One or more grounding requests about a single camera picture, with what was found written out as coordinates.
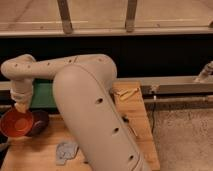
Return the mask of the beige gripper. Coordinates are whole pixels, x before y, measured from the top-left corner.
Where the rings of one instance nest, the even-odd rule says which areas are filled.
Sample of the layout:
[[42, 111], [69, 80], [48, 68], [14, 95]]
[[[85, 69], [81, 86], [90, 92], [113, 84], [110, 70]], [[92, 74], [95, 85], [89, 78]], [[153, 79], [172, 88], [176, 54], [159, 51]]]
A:
[[10, 90], [11, 99], [15, 101], [15, 108], [20, 113], [26, 113], [30, 107], [33, 92], [17, 93]]

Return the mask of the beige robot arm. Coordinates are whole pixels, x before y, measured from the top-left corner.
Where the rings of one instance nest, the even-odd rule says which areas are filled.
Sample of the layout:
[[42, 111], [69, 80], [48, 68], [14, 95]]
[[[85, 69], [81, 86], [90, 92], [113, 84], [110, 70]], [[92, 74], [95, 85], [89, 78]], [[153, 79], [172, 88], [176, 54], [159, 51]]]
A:
[[31, 103], [33, 81], [53, 82], [53, 97], [92, 171], [151, 171], [110, 96], [117, 78], [105, 54], [38, 61], [29, 54], [4, 61], [1, 73], [11, 81], [11, 97]]

